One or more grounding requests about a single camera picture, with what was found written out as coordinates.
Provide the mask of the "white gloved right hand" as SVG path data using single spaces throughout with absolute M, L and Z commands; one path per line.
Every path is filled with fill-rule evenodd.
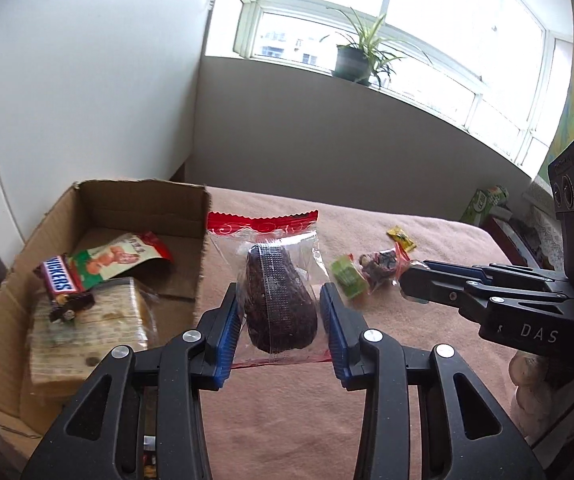
M 548 426 L 552 412 L 552 388 L 546 382 L 548 359 L 517 351 L 508 373 L 515 386 L 509 415 L 523 437 L 539 437 Z

